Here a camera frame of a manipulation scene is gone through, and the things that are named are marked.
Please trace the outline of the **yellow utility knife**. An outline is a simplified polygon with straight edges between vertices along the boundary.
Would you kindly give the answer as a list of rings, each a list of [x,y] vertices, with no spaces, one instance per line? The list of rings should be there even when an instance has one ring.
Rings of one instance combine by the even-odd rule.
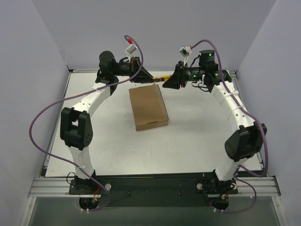
[[[164,75],[164,76],[156,76],[152,78],[152,82],[165,82],[169,80],[172,76],[171,75]]]

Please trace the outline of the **brown cardboard express box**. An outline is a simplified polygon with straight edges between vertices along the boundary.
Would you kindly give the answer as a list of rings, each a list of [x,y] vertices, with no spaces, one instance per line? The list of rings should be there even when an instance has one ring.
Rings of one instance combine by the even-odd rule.
[[[136,131],[168,125],[169,117],[158,84],[129,89]]]

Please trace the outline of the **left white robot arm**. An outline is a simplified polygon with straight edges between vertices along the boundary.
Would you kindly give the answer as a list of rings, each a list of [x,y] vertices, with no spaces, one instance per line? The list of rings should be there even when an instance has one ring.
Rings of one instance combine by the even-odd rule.
[[[96,189],[95,169],[89,154],[93,138],[91,117],[114,93],[119,76],[127,76],[136,83],[153,82],[153,76],[143,67],[143,57],[128,56],[117,62],[110,51],[104,51],[99,55],[99,70],[91,92],[73,107],[61,111],[60,138],[68,146],[76,165],[75,184],[87,194]]]

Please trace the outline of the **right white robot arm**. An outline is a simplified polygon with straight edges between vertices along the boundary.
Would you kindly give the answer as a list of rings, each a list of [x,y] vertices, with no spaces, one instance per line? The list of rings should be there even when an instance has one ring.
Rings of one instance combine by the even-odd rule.
[[[184,60],[175,66],[172,76],[163,84],[164,88],[184,88],[187,82],[199,81],[208,89],[218,101],[227,116],[233,134],[224,144],[226,158],[214,170],[214,175],[219,181],[233,179],[239,168],[256,155],[262,148],[267,149],[265,138],[267,129],[247,111],[239,98],[230,74],[220,67],[220,58],[214,50],[199,52],[197,67],[188,67],[187,61],[192,49],[180,48],[179,52]]]

